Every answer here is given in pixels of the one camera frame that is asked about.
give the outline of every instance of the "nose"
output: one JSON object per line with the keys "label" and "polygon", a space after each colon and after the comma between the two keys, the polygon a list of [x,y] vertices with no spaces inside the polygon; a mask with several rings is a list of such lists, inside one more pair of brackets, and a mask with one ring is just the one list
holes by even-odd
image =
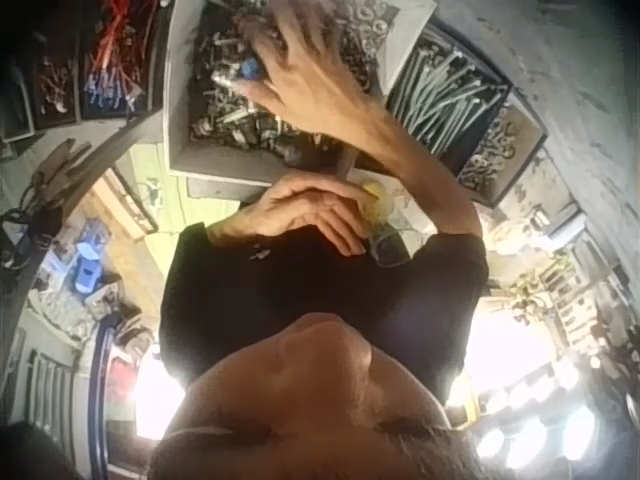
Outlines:
{"label": "nose", "polygon": [[279,343],[293,429],[359,423],[369,410],[371,345],[339,317],[309,314]]}

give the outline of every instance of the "black t-shirt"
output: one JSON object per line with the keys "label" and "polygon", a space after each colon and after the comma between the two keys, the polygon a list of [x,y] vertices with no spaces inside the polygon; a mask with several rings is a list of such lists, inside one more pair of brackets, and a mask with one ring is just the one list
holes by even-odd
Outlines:
{"label": "black t-shirt", "polygon": [[215,247],[203,224],[192,225],[180,235],[167,279],[162,359],[188,386],[305,313],[331,312],[444,402],[487,282],[485,257],[476,236],[437,234],[410,262],[380,268],[371,255],[342,257],[314,227]]}

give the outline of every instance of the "hand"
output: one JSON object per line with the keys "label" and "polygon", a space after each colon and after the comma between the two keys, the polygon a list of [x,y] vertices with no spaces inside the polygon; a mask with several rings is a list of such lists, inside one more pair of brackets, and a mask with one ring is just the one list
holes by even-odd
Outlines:
{"label": "hand", "polygon": [[258,203],[214,225],[210,238],[277,237],[315,225],[342,255],[362,255],[367,225],[359,205],[371,201],[372,195],[356,185],[330,175],[294,171],[267,190]]}
{"label": "hand", "polygon": [[262,59],[269,81],[241,80],[234,90],[300,130],[349,142],[349,129],[367,121],[371,100],[340,59],[340,33],[334,29],[325,35],[326,13],[320,2],[305,0],[297,9],[303,27],[295,0],[272,0],[286,50],[264,22],[240,21],[240,31]]}

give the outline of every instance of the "person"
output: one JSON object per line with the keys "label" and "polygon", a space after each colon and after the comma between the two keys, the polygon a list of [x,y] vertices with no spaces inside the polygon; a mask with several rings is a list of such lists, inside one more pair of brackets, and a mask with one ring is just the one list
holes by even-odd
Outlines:
{"label": "person", "polygon": [[361,91],[319,8],[271,8],[284,45],[264,23],[240,22],[269,81],[235,90],[366,152],[438,233],[409,262],[380,268],[360,214],[370,195],[306,172],[221,222],[184,230],[159,339],[186,396],[149,478],[488,478],[442,407],[488,279],[475,207]]}

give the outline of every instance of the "blue object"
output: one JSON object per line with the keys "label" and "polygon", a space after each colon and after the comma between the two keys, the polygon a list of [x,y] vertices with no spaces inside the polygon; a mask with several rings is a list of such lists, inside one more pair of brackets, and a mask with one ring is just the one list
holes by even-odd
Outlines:
{"label": "blue object", "polygon": [[93,293],[101,276],[102,263],[100,260],[82,258],[76,276],[76,290],[85,295]]}
{"label": "blue object", "polygon": [[92,218],[85,225],[76,246],[80,255],[87,260],[100,260],[110,239],[111,232],[106,225],[100,219]]}
{"label": "blue object", "polygon": [[240,72],[246,80],[262,80],[266,76],[262,62],[256,56],[250,56],[242,62]]}

